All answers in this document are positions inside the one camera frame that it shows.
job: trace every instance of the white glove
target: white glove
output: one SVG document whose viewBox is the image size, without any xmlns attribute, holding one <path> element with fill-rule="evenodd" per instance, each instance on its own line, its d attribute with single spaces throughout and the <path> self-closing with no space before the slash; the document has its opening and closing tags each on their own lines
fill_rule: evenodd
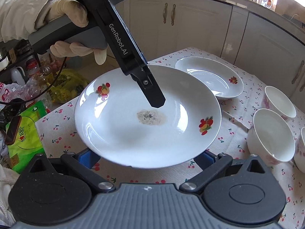
<svg viewBox="0 0 305 229">
<path fill-rule="evenodd" d="M 48 23 L 64 14 L 66 14 L 76 26 L 85 27 L 88 25 L 86 9 L 75 0 L 56 0 L 47 13 L 45 21 Z M 106 49 L 92 49 L 85 47 L 78 42 L 69 44 L 64 41 L 57 41 L 50 47 L 50 50 L 55 56 L 60 58 L 66 56 L 82 57 L 94 52 L 95 60 L 99 65 L 106 61 L 107 56 Z"/>
<path fill-rule="evenodd" d="M 0 225 L 12 226 L 15 219 L 9 211 L 8 196 L 19 175 L 0 165 Z"/>
</svg>

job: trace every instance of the white plate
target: white plate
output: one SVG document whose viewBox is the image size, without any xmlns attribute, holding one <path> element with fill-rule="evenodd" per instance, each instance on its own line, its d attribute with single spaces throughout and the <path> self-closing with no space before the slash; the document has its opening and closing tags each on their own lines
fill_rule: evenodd
<svg viewBox="0 0 305 229">
<path fill-rule="evenodd" d="M 226 65 L 203 57 L 186 57 L 177 61 L 176 69 L 185 71 L 202 81 L 217 97 L 229 99 L 244 90 L 240 77 Z"/>
<path fill-rule="evenodd" d="M 79 96 L 76 130 L 99 156 L 136 168 L 167 167 L 196 157 L 217 136 L 221 110 L 208 87 L 174 68 L 149 68 L 166 98 L 159 109 L 120 68 L 92 81 Z"/>
</svg>

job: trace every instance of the green package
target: green package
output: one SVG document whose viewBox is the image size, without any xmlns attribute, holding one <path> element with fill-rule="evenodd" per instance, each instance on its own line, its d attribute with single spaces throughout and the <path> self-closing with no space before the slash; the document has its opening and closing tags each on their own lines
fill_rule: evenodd
<svg viewBox="0 0 305 229">
<path fill-rule="evenodd" d="M 37 153 L 45 153 L 39 135 L 36 130 L 35 122 L 47 113 L 42 101 L 39 101 L 23 111 L 17 136 L 14 144 L 9 145 L 9 155 L 11 168 L 17 173 L 21 173 L 32 157 Z"/>
</svg>

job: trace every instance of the cherry print tablecloth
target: cherry print tablecloth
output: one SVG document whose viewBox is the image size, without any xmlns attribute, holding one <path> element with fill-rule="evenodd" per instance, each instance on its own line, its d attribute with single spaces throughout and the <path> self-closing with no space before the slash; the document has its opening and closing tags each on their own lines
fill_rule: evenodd
<svg viewBox="0 0 305 229">
<path fill-rule="evenodd" d="M 223 59 L 192 47 L 152 60 L 149 63 L 175 67 L 177 60 L 188 56 L 208 57 L 217 60 L 233 69 L 243 80 L 244 91 L 239 97 L 220 102 L 223 118 L 221 129 L 209 150 L 214 154 L 225 152 L 233 158 L 247 158 L 249 156 L 246 143 L 247 131 L 252 124 L 255 111 L 261 107 L 266 85 L 254 75 L 246 73 Z M 86 147 L 78 136 L 74 125 L 76 101 L 77 98 L 71 100 L 36 122 L 48 157 L 60 157 L 65 152 L 79 152 Z M 295 137 L 295 142 L 298 142 L 300 130 L 305 126 L 305 115 L 300 110 L 296 110 L 297 117 L 288 124 Z M 280 224 L 284 228 L 298 229 L 304 220 L 305 174 L 298 170 L 293 161 L 272 166 L 270 170 L 287 197 Z M 94 166 L 93 171 L 115 185 L 122 182 L 140 182 L 176 183 L 179 186 L 201 172 L 201 169 L 193 160 L 173 167 L 143 170 L 120 166 L 101 159 Z"/>
</svg>

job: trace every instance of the cable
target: cable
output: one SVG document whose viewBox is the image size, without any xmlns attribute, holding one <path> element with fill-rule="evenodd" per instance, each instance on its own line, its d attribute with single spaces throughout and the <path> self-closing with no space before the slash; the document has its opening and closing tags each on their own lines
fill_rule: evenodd
<svg viewBox="0 0 305 229">
<path fill-rule="evenodd" d="M 43 92 L 41 92 L 39 95 L 35 96 L 34 98 L 30 99 L 30 100 L 26 100 L 26 101 L 22 101 L 22 102 L 0 102 L 0 104 L 3 104 L 3 105 L 14 105 L 14 104 L 23 104 L 23 103 L 27 103 L 27 102 L 31 102 L 31 101 L 34 101 L 36 100 L 39 96 L 43 95 L 44 93 L 46 93 L 53 85 L 54 83 L 56 82 L 56 80 L 58 79 L 61 71 L 63 70 L 63 67 L 65 65 L 65 62 L 66 62 L 66 59 L 67 57 L 65 57 L 65 59 L 63 60 L 63 64 L 62 66 L 60 67 L 60 70 L 57 74 L 57 76 L 55 77 L 54 81 L 50 84 L 50 86 L 48 86 Z"/>
</svg>

